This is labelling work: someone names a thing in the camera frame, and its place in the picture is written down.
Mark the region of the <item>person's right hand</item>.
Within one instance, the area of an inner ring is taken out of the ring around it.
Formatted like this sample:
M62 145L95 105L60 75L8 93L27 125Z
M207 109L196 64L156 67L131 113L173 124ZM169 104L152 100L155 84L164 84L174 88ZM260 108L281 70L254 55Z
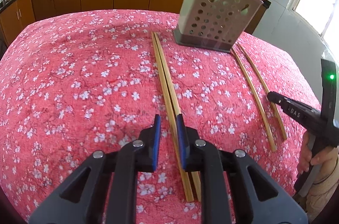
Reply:
M304 172L308 172L311 166L321 165L321 169L316 180L322 180L327 178L336 167L338 148L327 146L313 156L311 150L308 148L310 136L311 134L309 132L305 132L303 135L297 171L298 174L303 174Z

